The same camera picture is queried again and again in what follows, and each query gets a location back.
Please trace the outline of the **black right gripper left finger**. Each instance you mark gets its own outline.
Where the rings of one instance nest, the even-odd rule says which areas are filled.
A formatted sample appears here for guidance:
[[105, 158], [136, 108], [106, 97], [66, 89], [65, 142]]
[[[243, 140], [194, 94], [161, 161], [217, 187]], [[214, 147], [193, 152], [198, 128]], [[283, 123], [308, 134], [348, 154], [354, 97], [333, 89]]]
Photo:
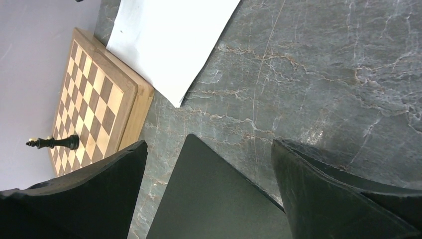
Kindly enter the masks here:
[[127, 238], [147, 155], [141, 140], [69, 174], [1, 191], [1, 238]]

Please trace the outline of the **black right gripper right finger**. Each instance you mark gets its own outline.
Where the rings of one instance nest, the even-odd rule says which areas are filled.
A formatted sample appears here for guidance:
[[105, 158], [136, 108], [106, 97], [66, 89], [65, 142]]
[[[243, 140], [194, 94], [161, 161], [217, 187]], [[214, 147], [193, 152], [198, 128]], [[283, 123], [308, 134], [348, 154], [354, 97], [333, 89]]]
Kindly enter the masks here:
[[271, 160], [296, 239], [419, 239], [422, 192], [325, 163], [335, 153], [274, 140]]

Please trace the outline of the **blue black file folder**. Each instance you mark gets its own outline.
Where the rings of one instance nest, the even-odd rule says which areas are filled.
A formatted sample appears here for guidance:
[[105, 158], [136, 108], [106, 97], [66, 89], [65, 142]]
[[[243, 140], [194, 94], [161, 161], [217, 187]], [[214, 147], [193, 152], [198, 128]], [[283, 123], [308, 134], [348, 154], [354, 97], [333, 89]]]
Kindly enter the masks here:
[[147, 234], [149, 239], [290, 239], [282, 208], [189, 134]]

